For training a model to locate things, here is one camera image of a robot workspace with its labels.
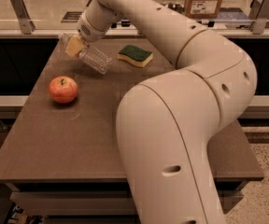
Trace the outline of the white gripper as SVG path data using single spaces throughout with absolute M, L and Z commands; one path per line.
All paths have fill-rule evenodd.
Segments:
M 79 35 L 72 35 L 65 49 L 65 53 L 70 57 L 77 57 L 83 51 L 86 46 L 85 40 L 95 42 L 106 34 L 108 21 L 105 13 L 86 9 L 78 19 L 77 30 Z

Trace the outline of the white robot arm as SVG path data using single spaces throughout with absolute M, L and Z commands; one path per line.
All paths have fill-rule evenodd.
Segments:
M 253 99 L 248 54 L 152 0 L 92 0 L 78 20 L 87 42 L 128 19 L 174 66 L 126 92 L 116 117 L 121 162 L 141 224 L 226 224 L 210 169 L 210 138 Z

